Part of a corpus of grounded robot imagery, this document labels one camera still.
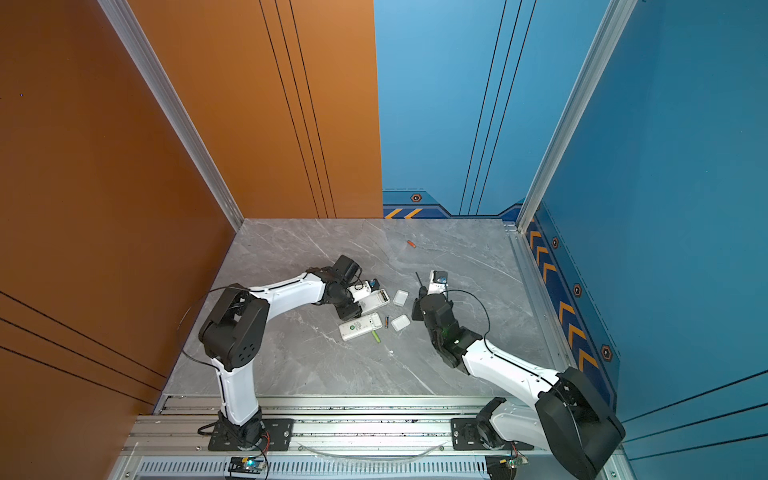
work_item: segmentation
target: remote control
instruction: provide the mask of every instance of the remote control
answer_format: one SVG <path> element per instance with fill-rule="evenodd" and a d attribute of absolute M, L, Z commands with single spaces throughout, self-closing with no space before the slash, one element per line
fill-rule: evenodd
<path fill-rule="evenodd" d="M 376 290 L 371 295 L 358 300 L 357 303 L 362 308 L 362 314 L 367 315 L 373 310 L 389 303 L 389 295 L 386 294 L 386 290 L 384 289 Z"/>
<path fill-rule="evenodd" d="M 382 327 L 382 319 L 378 313 L 361 316 L 358 319 L 350 320 L 339 325 L 341 339 L 344 341 L 365 335 L 366 333 L 378 330 Z"/>

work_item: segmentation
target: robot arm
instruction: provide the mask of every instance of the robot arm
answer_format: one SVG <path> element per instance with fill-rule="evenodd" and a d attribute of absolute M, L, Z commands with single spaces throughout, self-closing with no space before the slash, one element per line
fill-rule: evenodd
<path fill-rule="evenodd" d="M 254 449 L 263 430 L 253 358 L 266 323 L 308 303 L 333 304 L 341 320 L 359 316 L 362 308 L 349 291 L 359 272 L 359 265 L 342 255 L 333 266 L 310 268 L 290 280 L 250 288 L 235 283 L 221 294 L 198 338 L 217 370 L 221 410 L 216 428 L 227 430 L 238 448 Z"/>
<path fill-rule="evenodd" d="M 589 379 L 572 367 L 560 373 L 533 365 L 460 326 L 445 297 L 447 273 L 435 274 L 429 289 L 419 291 L 412 317 L 424 321 L 437 353 L 452 368 L 502 387 L 532 409 L 490 401 L 477 417 L 482 443 L 489 449 L 513 440 L 530 443 L 550 450 L 576 478 L 595 478 L 625 431 Z"/>
<path fill-rule="evenodd" d="M 221 391 L 214 429 L 226 431 L 237 448 L 255 449 L 264 429 L 253 387 L 253 358 L 266 322 L 308 303 L 333 304 L 343 321 L 356 318 L 362 312 L 356 297 L 362 294 L 350 287 L 359 281 L 359 272 L 357 263 L 341 256 L 333 266 L 312 268 L 280 283 L 250 288 L 234 284 L 224 290 L 198 337 L 216 367 Z M 461 327 L 445 296 L 447 273 L 437 273 L 431 275 L 429 289 L 419 291 L 412 318 L 424 321 L 446 364 L 493 382 L 531 407 L 492 400 L 478 414 L 483 444 L 498 449 L 511 440 L 530 443 L 552 451 L 580 480 L 595 478 L 624 437 L 624 428 L 589 380 L 576 369 L 559 373 L 525 362 Z M 368 293 L 378 289 L 375 280 L 366 286 Z"/>

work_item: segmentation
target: marble floor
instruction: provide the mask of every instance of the marble floor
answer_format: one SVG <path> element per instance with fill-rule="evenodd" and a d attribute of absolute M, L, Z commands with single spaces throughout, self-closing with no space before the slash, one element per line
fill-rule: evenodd
<path fill-rule="evenodd" d="M 416 248 L 408 245 L 411 240 Z M 402 307 L 390 303 L 382 318 L 410 318 L 419 284 L 430 270 L 449 272 L 449 288 L 474 293 L 488 309 L 488 339 L 506 351 L 552 367 L 507 233 L 500 220 L 246 220 L 214 286 L 275 283 L 312 266 L 332 265 L 340 254 L 355 260 L 362 278 L 377 278 L 390 296 L 409 293 Z M 197 318 L 186 350 L 206 359 L 197 331 L 215 303 L 212 294 Z M 464 293 L 451 293 L 458 321 L 483 334 L 482 308 Z M 451 369 L 429 342 L 423 323 L 400 332 L 378 330 L 343 342 L 330 305 L 303 306 L 272 319 L 255 358 L 254 385 L 260 396 L 441 395 L 508 396 L 485 380 Z M 211 369 L 180 357 L 164 393 L 218 395 Z"/>

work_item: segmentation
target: small white container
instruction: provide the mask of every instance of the small white container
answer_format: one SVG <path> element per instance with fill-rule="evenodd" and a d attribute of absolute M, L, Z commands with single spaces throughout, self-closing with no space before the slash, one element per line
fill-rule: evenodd
<path fill-rule="evenodd" d="M 392 324 L 392 328 L 395 329 L 396 332 L 399 332 L 400 330 L 410 325 L 411 321 L 406 315 L 401 315 L 390 323 Z"/>
<path fill-rule="evenodd" d="M 392 302 L 397 306 L 403 306 L 406 304 L 407 299 L 408 292 L 405 290 L 398 290 L 397 293 L 395 293 L 395 299 Z"/>

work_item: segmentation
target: orange wall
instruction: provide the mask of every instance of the orange wall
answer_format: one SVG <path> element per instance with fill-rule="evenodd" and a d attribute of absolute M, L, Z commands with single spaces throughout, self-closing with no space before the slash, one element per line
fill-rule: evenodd
<path fill-rule="evenodd" d="M 234 232 L 96 0 L 0 31 L 0 476 L 96 480 Z"/>
<path fill-rule="evenodd" d="M 372 0 L 130 0 L 245 217 L 381 217 Z"/>

